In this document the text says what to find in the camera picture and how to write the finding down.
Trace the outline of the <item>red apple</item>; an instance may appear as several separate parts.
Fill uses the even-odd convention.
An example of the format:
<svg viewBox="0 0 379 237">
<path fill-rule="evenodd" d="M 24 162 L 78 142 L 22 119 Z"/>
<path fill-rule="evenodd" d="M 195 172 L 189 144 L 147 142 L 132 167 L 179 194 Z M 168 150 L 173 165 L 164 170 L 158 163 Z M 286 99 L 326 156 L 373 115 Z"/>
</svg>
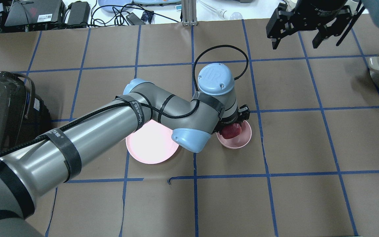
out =
<svg viewBox="0 0 379 237">
<path fill-rule="evenodd" d="M 241 132 L 242 132 L 241 125 L 239 123 L 233 123 L 224 127 L 222 131 L 220 132 L 220 135 L 224 139 L 227 140 L 227 139 L 232 139 L 232 138 L 237 137 L 238 135 L 241 134 Z"/>
</svg>

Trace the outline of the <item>pink bowl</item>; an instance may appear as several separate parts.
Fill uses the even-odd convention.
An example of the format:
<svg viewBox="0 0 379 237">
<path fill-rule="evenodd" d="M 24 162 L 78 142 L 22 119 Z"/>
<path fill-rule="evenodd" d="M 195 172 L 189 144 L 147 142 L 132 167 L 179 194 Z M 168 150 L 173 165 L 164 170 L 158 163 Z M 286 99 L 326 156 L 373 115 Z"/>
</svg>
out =
<svg viewBox="0 0 379 237">
<path fill-rule="evenodd" d="M 246 146 L 251 141 L 252 137 L 251 126 L 246 120 L 241 123 L 240 127 L 241 133 L 234 138 L 225 139 L 222 135 L 220 135 L 220 133 L 216 133 L 216 136 L 224 147 L 229 149 L 240 149 Z"/>
</svg>

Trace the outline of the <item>pink plate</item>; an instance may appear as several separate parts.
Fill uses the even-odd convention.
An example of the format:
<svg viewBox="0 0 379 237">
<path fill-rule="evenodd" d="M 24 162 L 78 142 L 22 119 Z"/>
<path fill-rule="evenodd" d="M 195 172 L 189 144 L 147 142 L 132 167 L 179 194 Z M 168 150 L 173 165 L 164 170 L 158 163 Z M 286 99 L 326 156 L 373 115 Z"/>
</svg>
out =
<svg viewBox="0 0 379 237">
<path fill-rule="evenodd" d="M 159 164 L 171 158 L 179 145 L 171 138 L 172 130 L 149 120 L 141 129 L 128 135 L 125 144 L 129 154 L 144 164 Z"/>
</svg>

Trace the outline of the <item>blue plate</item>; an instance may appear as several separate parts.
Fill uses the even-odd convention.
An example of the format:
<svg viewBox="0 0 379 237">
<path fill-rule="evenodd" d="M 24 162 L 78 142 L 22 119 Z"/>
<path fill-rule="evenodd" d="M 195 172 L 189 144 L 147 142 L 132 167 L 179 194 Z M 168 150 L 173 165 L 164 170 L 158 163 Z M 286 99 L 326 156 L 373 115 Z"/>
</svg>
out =
<svg viewBox="0 0 379 237">
<path fill-rule="evenodd" d="M 101 9 L 107 13 L 113 13 L 114 9 L 121 10 L 125 5 L 133 3 L 133 0 L 98 0 Z"/>
</svg>

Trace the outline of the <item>black power adapter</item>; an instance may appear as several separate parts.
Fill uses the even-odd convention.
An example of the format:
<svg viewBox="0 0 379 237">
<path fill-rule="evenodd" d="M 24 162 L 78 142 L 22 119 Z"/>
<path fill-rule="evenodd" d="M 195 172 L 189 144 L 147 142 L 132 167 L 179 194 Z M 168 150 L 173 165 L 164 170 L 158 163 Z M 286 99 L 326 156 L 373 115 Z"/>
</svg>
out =
<svg viewBox="0 0 379 237">
<path fill-rule="evenodd" d="M 86 28 L 90 15 L 90 5 L 88 2 L 76 1 L 68 6 L 69 14 L 66 24 L 71 28 Z"/>
</svg>

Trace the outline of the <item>dark grey rice cooker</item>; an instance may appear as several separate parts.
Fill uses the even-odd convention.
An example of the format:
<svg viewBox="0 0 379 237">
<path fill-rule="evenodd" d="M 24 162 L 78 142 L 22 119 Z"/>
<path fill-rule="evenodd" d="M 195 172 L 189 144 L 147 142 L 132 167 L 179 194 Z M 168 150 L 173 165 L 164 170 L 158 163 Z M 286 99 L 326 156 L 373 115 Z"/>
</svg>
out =
<svg viewBox="0 0 379 237">
<path fill-rule="evenodd" d="M 0 152 L 51 129 L 51 115 L 32 79 L 0 71 Z"/>
</svg>

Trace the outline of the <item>black computer box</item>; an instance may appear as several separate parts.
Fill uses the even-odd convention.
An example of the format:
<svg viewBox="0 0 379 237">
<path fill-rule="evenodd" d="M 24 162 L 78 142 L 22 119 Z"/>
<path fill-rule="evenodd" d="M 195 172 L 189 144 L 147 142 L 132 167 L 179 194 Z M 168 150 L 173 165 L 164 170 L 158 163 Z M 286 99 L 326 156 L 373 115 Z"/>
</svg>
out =
<svg viewBox="0 0 379 237">
<path fill-rule="evenodd" d="M 14 0 L 5 27 L 59 23 L 63 21 L 64 11 L 62 0 Z"/>
</svg>

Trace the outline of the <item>aluminium frame post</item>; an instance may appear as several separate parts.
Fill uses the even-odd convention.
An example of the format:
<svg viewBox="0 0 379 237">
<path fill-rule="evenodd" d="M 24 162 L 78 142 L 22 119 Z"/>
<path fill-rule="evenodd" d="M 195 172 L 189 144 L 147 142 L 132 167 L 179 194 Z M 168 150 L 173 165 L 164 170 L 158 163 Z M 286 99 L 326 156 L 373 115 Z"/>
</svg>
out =
<svg viewBox="0 0 379 237">
<path fill-rule="evenodd" d="M 182 25 L 184 27 L 198 25 L 196 3 L 196 0 L 181 0 Z"/>
</svg>

